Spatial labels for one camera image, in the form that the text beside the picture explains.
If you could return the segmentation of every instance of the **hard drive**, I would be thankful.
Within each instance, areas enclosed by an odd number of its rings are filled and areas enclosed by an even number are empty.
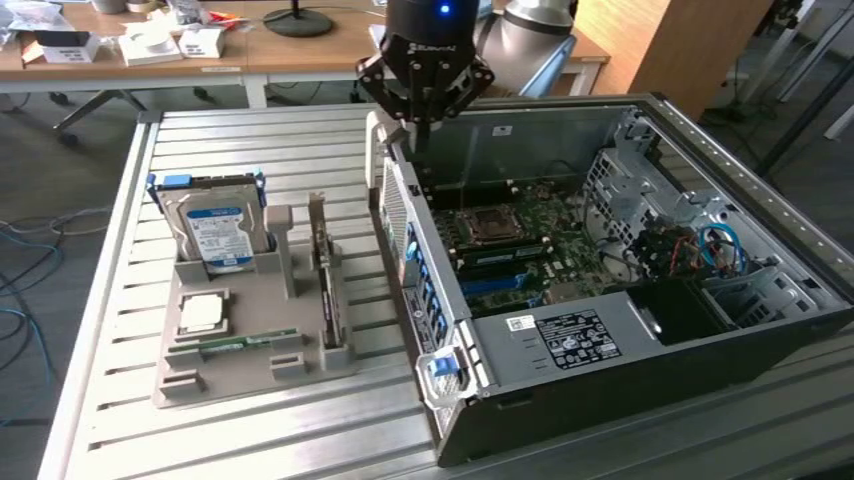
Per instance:
[[[264,177],[168,175],[148,178],[148,193],[165,216],[184,261],[203,261],[208,273],[241,271],[268,252]]]

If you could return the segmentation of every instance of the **motherboard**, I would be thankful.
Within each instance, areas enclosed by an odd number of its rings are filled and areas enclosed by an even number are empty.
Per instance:
[[[628,280],[602,262],[571,185],[508,182],[432,192],[428,201],[475,318],[592,297]]]

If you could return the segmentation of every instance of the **wooden desk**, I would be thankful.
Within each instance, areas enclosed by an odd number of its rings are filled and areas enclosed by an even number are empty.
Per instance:
[[[384,10],[369,0],[304,0],[303,5],[329,3],[379,13]],[[19,44],[0,52],[0,93],[243,85],[249,106],[264,108],[268,83],[355,80],[355,61],[375,52],[368,25],[381,24],[384,19],[364,12],[324,9],[335,21],[332,31],[315,38],[285,38],[267,30],[261,18],[288,8],[289,2],[205,2],[205,6],[252,21],[248,33],[228,32],[223,58],[125,67],[121,53],[101,48],[91,64],[48,64],[39,59],[23,65]],[[88,4],[67,4],[65,17],[75,28],[101,36],[120,35],[121,24],[144,21],[141,14],[101,15]],[[599,67],[610,57],[580,32],[575,33],[578,43],[564,71],[576,75],[570,94],[579,95],[590,93]],[[32,36],[23,35],[21,41],[32,42]]]

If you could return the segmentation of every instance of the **barcode sticker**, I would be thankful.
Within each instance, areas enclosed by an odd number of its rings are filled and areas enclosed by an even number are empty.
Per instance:
[[[534,328],[534,315],[523,315],[520,317],[510,317],[507,319],[507,328],[511,332]]]

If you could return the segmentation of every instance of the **blue hard drive label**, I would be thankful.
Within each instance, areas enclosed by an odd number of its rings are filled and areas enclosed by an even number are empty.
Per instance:
[[[595,310],[536,320],[536,329],[563,370],[622,355]]]
[[[252,260],[249,234],[240,228],[243,209],[209,208],[187,212],[201,259],[215,267],[240,267]]]

